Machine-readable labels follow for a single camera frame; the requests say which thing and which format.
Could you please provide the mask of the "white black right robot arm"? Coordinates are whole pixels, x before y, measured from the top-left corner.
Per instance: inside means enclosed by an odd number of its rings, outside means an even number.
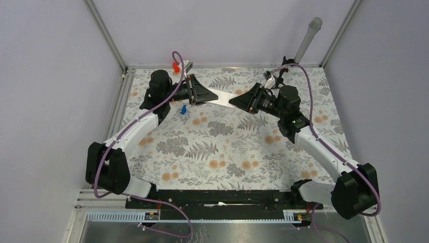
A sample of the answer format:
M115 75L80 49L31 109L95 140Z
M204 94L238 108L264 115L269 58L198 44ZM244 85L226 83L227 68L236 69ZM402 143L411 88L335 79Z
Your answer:
M261 84L232 98L229 104L251 114L263 111L277 117L279 131L290 142L311 155L335 181L318 183L310 179L295 183L290 195L298 209L309 202L332 206L345 219L356 215L376 216L381 210L377 172L370 163L360 164L332 147L300 111L301 99L293 86L283 86L273 97Z

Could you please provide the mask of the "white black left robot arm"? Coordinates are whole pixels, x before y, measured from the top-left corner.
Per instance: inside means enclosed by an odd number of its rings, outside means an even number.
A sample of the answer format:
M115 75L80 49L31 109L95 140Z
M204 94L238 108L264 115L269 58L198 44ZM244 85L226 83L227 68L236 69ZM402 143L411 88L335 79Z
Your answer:
M167 71L159 69L151 73L149 88L137 116L118 133L103 143L94 142L88 148L85 180L108 193L137 196L145 208L156 204L157 195L151 191L151 183L132 176L127 154L140 141L158 127L170 111L171 101L188 100L190 105L201 105L219 97L204 87L193 74L182 74L174 84Z

